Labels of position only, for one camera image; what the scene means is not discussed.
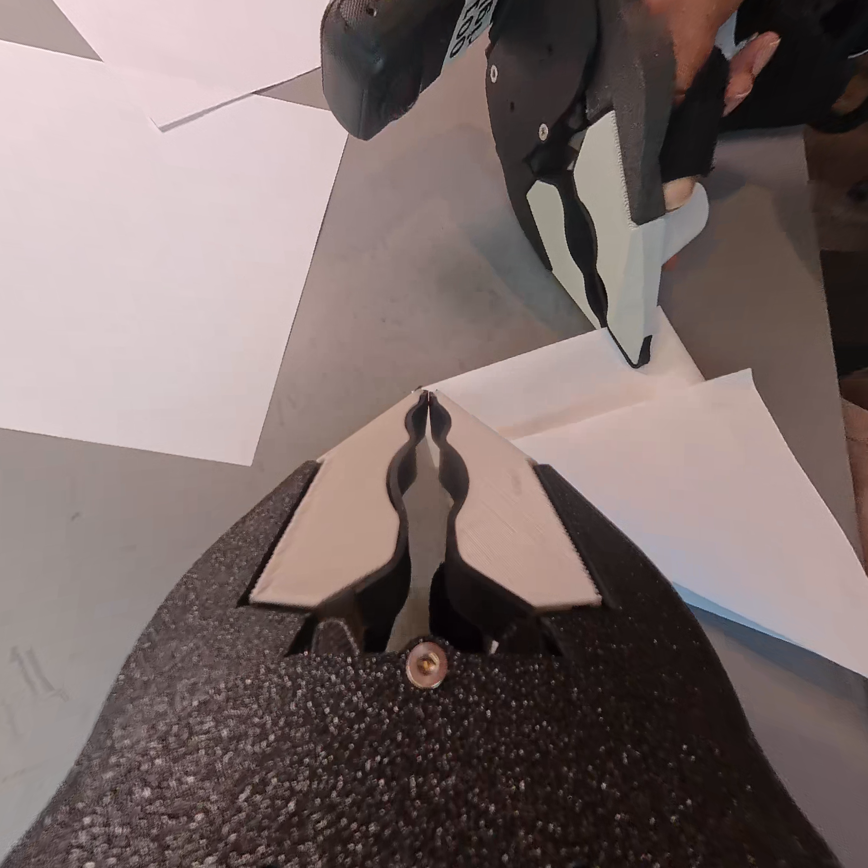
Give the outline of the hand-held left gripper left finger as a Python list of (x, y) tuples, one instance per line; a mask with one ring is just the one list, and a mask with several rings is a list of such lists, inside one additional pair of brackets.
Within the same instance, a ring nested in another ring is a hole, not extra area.
[(387, 647), (410, 588), (405, 494), (428, 407), (428, 391), (412, 392), (317, 460), (251, 605), (306, 613), (313, 631), (342, 621), (360, 649)]

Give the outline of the person's right hand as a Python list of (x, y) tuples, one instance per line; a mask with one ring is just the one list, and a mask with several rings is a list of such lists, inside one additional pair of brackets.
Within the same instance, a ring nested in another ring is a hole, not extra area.
[[(686, 96), (715, 46), (720, 28), (735, 14), (740, 1), (645, 1), (648, 11), (667, 26), (675, 55), (675, 100)], [(723, 115), (744, 102), (756, 79), (780, 44), (766, 31), (751, 39), (729, 62)]]

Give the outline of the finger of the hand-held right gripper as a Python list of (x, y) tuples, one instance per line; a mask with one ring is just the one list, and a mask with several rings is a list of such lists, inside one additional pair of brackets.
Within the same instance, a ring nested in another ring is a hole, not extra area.
[(660, 284), (665, 221), (637, 224), (630, 212), (621, 139), (613, 110), (584, 132), (573, 167), (577, 197), (590, 217), (594, 271), (604, 296), (596, 312), (583, 311), (606, 327), (633, 368), (649, 361)]
[(597, 268), (597, 237), (574, 177), (539, 178), (526, 200), (548, 269), (587, 320), (595, 327), (606, 327), (609, 300)]

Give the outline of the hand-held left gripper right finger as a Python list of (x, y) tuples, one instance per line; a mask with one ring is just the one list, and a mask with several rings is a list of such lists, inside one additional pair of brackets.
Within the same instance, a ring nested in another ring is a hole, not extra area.
[(538, 465), (443, 392), (429, 394), (439, 482), (450, 496), (443, 591), (485, 641), (603, 597)]

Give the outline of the person's beige sweatshirt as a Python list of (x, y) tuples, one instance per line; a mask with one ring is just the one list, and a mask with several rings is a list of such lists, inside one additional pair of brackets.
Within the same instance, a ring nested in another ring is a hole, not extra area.
[(852, 483), (863, 550), (867, 566), (867, 410), (842, 398), (844, 435), (847, 442)]

